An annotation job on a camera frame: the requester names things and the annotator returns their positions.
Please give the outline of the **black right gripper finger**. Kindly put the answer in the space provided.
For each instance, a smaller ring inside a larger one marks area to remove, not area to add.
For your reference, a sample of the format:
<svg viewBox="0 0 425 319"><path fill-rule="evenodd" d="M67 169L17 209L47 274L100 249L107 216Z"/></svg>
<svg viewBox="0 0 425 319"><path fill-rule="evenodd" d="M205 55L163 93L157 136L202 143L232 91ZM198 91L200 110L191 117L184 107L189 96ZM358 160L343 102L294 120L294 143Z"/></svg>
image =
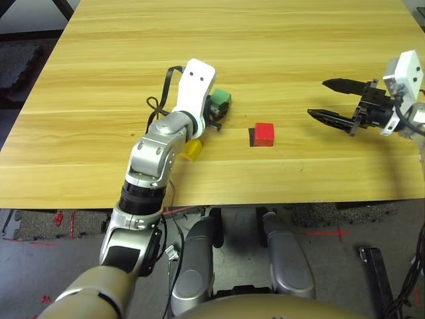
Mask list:
<svg viewBox="0 0 425 319"><path fill-rule="evenodd" d="M341 116L338 113L332 111L324 109L308 109L307 113L322 124L336 128L338 130L342 130L348 134L353 128L354 121L352 119Z"/></svg>
<svg viewBox="0 0 425 319"><path fill-rule="evenodd" d="M365 90L366 83L346 78L332 78L324 80L322 85L331 90L343 94L355 94L361 96Z"/></svg>

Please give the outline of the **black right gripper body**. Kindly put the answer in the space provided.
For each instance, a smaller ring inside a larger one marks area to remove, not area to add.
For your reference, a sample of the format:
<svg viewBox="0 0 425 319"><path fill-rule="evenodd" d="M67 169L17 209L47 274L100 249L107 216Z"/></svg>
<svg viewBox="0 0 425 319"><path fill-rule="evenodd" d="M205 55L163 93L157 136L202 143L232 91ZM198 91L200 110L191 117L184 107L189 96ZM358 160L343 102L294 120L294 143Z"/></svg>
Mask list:
<svg viewBox="0 0 425 319"><path fill-rule="evenodd" d="M386 91L377 88L377 81L354 81L351 94L361 97L356 107L348 133L354 136L359 128L385 128L393 113L394 100L386 95Z"/></svg>

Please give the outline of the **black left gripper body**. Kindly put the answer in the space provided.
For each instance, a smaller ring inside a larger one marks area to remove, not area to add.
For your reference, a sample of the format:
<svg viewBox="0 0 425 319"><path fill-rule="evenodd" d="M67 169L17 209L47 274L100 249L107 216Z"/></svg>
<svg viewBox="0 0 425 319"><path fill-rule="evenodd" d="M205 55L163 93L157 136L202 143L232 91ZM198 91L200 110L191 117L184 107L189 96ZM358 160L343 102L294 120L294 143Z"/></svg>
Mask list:
<svg viewBox="0 0 425 319"><path fill-rule="evenodd" d="M205 101L204 107L204 119L206 127L211 127L216 131L219 131L222 127L220 123L220 117L222 116L222 104L214 102L211 95L208 95Z"/></svg>

